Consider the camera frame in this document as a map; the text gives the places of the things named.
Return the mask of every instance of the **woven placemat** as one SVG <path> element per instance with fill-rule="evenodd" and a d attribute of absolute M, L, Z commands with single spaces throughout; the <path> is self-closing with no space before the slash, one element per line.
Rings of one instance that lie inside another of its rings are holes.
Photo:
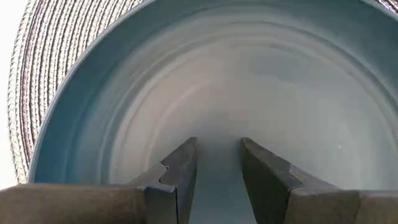
<path fill-rule="evenodd" d="M 18 182 L 27 180 L 45 113 L 86 47 L 142 0 L 29 1 L 15 42 L 8 92 L 11 150 Z M 379 0 L 398 12 L 394 0 Z"/>

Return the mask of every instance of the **straw placemat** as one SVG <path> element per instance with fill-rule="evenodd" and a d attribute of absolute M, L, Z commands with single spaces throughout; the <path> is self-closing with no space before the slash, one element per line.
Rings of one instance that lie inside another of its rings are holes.
<path fill-rule="evenodd" d="M 28 2 L 15 42 L 8 92 L 9 135 L 18 182 L 27 180 L 45 113 L 73 63 L 98 34 L 140 2 Z M 398 11 L 393 0 L 379 2 Z"/>

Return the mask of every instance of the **white surface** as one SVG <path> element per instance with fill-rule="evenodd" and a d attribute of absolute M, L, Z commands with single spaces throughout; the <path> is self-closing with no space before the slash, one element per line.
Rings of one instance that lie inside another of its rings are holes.
<path fill-rule="evenodd" d="M 10 62 L 27 0 L 0 1 L 0 189 L 17 184 L 7 128 L 7 89 Z"/>

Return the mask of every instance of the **round placemat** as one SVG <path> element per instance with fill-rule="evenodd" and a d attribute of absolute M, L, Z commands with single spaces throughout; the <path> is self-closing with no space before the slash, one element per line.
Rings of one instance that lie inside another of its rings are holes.
<path fill-rule="evenodd" d="M 28 2 L 15 42 L 8 92 L 9 135 L 18 182 L 27 180 L 45 113 L 73 63 L 96 36 L 140 2 L 142 0 Z M 394 0 L 379 2 L 398 11 Z"/>

